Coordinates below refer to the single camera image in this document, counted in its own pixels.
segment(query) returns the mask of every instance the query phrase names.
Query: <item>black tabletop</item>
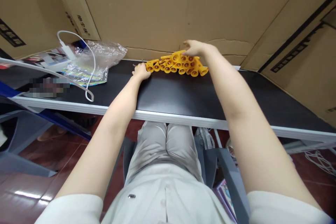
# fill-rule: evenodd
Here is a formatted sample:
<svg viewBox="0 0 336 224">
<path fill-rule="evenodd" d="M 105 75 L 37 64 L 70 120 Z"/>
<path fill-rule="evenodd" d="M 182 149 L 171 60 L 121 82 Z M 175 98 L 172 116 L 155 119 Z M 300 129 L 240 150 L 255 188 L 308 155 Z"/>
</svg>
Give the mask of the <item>black tabletop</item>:
<svg viewBox="0 0 336 224">
<path fill-rule="evenodd" d="M 85 91 L 71 86 L 68 93 L 53 100 L 109 106 L 132 76 L 136 61 L 122 60 L 110 68 L 107 83 L 91 86 L 94 102 Z M 288 94 L 255 72 L 239 71 L 255 95 L 272 126 L 333 132 L 336 130 Z M 138 95 L 138 110 L 225 120 L 209 74 L 201 77 L 154 72 L 143 81 Z"/>
</svg>

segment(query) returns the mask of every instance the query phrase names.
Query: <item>cardboard wall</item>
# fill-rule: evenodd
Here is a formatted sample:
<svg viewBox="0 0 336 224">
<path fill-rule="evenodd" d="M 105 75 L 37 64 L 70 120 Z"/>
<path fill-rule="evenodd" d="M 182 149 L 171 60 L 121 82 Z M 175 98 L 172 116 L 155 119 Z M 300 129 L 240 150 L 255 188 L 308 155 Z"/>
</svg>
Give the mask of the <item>cardboard wall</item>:
<svg viewBox="0 0 336 224">
<path fill-rule="evenodd" d="M 59 46 L 59 30 L 75 32 L 62 0 L 0 0 L 0 48 L 14 59 Z M 76 41 L 62 35 L 66 43 Z"/>
<path fill-rule="evenodd" d="M 325 1 L 289 0 L 248 54 L 242 69 L 258 71 Z"/>
<path fill-rule="evenodd" d="M 241 64 L 288 0 L 86 0 L 100 38 L 151 60 L 196 39 Z"/>
<path fill-rule="evenodd" d="M 320 22 L 261 74 L 336 127 L 336 29 Z"/>
</svg>

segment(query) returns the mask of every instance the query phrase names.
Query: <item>beige pants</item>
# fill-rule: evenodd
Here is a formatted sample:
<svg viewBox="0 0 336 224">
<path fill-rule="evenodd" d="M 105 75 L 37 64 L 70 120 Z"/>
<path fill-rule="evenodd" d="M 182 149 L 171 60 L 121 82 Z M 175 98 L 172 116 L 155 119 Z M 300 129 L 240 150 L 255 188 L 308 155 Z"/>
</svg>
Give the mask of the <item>beige pants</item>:
<svg viewBox="0 0 336 224">
<path fill-rule="evenodd" d="M 138 131 L 125 184 L 146 166 L 163 162 L 180 166 L 203 183 L 191 126 L 146 121 Z"/>
</svg>

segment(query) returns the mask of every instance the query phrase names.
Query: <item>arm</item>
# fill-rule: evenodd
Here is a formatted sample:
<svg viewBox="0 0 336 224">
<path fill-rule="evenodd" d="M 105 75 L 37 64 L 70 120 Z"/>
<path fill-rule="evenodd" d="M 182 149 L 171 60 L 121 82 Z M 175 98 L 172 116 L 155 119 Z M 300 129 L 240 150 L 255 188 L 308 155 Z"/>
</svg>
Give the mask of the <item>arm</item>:
<svg viewBox="0 0 336 224">
<path fill-rule="evenodd" d="M 202 55 L 228 121 L 246 192 L 268 191 L 289 196 L 321 209 L 261 111 L 251 89 L 212 45 L 188 40 L 184 54 Z"/>
<path fill-rule="evenodd" d="M 132 74 L 109 106 L 56 198 L 69 194 L 94 194 L 104 199 L 127 126 L 137 106 L 139 86 L 151 73 L 141 63 Z"/>
</svg>

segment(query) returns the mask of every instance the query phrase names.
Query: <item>gray chair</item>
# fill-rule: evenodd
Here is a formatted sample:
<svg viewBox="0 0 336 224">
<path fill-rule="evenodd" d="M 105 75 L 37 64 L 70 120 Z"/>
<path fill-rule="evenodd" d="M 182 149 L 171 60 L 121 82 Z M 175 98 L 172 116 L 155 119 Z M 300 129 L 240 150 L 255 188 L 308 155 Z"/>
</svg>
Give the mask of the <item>gray chair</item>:
<svg viewBox="0 0 336 224">
<path fill-rule="evenodd" d="M 8 129 L 6 124 L 16 118 L 16 125 Z M 7 141 L 0 147 L 0 171 L 19 172 L 51 177 L 56 172 L 24 159 L 18 154 L 45 132 L 53 123 L 29 111 L 17 110 L 0 115 L 0 124 L 7 133 Z"/>
<path fill-rule="evenodd" d="M 230 192 L 232 204 L 236 213 L 237 222 L 238 224 L 248 224 L 250 208 L 247 201 L 246 191 L 241 175 L 236 165 L 234 164 L 229 151 L 227 149 L 221 148 L 203 150 L 200 145 L 200 141 L 202 141 L 202 139 L 196 136 L 194 138 L 198 153 L 198 159 L 201 163 L 202 178 L 204 180 L 204 183 L 208 187 L 213 188 L 217 169 L 217 161 L 219 161 L 220 167 L 222 168 L 224 177 L 226 179 L 227 187 Z M 124 151 L 124 182 L 136 146 L 136 142 L 132 142 L 130 139 L 124 138 L 117 159 L 118 162 L 121 153 Z"/>
</svg>

